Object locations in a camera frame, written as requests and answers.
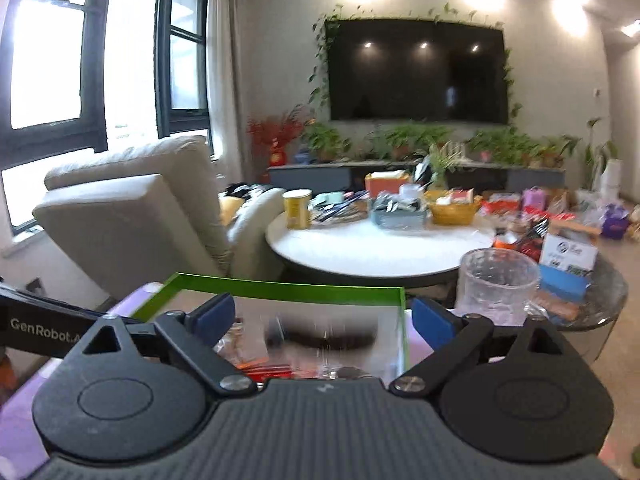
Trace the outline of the red crispy snack bag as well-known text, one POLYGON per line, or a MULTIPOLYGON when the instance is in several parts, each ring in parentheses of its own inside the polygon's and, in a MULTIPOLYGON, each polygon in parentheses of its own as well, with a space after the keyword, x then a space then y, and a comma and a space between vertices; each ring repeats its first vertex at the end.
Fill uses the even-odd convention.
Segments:
POLYGON ((240 363, 236 368, 254 382, 268 382, 273 378, 290 379, 294 377, 294 370, 290 364, 266 358, 240 363))

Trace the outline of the clear glass mug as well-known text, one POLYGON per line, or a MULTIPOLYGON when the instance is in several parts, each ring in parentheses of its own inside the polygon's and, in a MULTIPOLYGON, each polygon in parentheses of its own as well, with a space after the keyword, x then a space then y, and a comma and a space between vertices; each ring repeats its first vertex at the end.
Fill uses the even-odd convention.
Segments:
POLYGON ((497 326, 522 326, 538 289, 538 264, 510 249, 485 248, 461 259, 454 314, 479 314, 497 326))

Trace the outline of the round white coffee table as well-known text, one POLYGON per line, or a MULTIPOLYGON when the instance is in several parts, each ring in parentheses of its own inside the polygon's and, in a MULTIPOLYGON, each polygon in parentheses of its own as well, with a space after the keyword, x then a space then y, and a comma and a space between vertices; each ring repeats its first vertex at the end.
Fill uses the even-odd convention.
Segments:
POLYGON ((462 257, 489 248, 494 236, 494 228, 481 216, 469 226, 427 222, 418 230, 384 230, 369 219, 290 230, 279 216, 266 231, 272 251, 303 278, 408 289, 454 281, 462 257))

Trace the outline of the green cardboard box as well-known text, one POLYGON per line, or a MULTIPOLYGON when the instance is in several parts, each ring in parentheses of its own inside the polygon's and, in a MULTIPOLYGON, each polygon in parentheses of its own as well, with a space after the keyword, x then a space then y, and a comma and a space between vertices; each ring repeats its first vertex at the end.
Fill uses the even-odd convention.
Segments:
POLYGON ((377 377, 386 384, 408 358, 405 295, 400 288, 284 284, 177 274, 143 287, 131 315, 194 311, 228 292, 235 322, 214 350, 256 373, 280 366, 297 378, 377 377))

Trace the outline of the yellow woven basket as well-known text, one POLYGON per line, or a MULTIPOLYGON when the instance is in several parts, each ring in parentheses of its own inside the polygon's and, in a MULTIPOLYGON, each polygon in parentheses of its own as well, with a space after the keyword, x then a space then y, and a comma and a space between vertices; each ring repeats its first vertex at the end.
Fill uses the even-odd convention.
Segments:
POLYGON ((429 190, 424 197, 436 226, 470 226, 482 204, 480 196, 474 196, 472 190, 429 190))

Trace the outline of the purple floral tablecloth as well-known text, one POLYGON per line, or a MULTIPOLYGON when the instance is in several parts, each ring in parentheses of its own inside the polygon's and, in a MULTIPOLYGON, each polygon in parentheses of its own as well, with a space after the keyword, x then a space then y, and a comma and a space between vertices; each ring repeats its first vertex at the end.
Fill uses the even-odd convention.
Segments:
POLYGON ((495 325, 433 393, 388 387, 433 353, 405 302, 408 358, 380 378, 273 378, 213 393, 158 359, 58 359, 32 400, 38 479, 609 479, 613 401, 545 318, 495 325))

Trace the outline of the white blue paper bag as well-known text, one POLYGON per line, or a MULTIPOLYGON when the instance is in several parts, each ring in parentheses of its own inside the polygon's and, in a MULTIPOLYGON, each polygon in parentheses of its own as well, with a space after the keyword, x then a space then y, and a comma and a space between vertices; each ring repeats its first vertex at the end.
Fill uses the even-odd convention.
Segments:
POLYGON ((548 234, 539 259, 540 287, 567 301, 582 301, 591 285, 598 248, 589 240, 548 234))

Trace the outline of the grey storage tray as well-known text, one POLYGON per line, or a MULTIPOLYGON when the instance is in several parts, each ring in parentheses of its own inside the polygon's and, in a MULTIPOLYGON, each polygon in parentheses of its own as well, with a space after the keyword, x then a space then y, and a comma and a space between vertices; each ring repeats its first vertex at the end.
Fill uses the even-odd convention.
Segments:
POLYGON ((420 198, 384 192, 375 197, 370 217, 380 229, 417 231, 424 228, 426 213, 420 198))

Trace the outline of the dark round side table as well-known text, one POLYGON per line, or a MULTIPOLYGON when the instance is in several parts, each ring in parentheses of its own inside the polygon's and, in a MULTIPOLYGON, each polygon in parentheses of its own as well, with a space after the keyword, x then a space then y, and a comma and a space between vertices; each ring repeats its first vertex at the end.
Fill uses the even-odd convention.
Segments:
POLYGON ((535 304, 588 363, 599 359, 628 299, 628 285, 607 258, 597 255, 582 296, 540 282, 535 304))

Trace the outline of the yellow canister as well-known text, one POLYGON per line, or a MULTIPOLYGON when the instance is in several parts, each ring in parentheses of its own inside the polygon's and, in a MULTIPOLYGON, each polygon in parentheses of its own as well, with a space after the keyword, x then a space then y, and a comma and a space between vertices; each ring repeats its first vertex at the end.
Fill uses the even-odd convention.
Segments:
POLYGON ((310 228, 309 204, 311 196, 312 192, 308 188, 296 188, 296 190, 289 190, 283 193, 285 224, 289 230, 306 230, 310 228))

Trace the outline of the orange tissue box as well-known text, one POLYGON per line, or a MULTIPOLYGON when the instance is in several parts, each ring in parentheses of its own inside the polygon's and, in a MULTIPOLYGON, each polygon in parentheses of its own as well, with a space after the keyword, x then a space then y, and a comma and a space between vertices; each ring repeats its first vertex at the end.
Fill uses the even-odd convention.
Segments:
POLYGON ((410 182, 405 170, 373 171, 364 178, 364 186, 370 198, 381 193, 398 194, 401 185, 410 182))

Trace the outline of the purple gift bag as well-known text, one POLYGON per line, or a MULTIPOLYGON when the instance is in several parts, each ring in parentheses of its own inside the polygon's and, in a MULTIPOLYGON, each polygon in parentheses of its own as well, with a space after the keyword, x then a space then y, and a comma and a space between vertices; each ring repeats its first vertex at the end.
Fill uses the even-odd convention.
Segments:
POLYGON ((629 225, 629 211, 622 205, 608 204, 602 218, 601 236, 608 240, 621 240, 629 225))

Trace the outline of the red flower decoration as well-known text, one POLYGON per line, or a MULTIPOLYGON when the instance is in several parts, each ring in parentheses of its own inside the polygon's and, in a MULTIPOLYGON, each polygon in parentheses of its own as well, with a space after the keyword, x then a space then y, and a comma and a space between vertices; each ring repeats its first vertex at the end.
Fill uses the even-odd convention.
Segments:
POLYGON ((280 167, 288 162, 286 147, 302 134, 308 120, 307 107, 298 104, 280 116, 250 118, 247 133, 254 147, 268 155, 268 166, 280 167))

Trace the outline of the black wall television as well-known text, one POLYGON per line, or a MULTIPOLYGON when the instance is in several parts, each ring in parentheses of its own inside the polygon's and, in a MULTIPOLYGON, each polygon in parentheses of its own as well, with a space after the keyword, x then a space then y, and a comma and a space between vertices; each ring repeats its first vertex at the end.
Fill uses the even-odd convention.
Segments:
POLYGON ((333 120, 508 122, 499 29, 431 20, 324 25, 333 120))

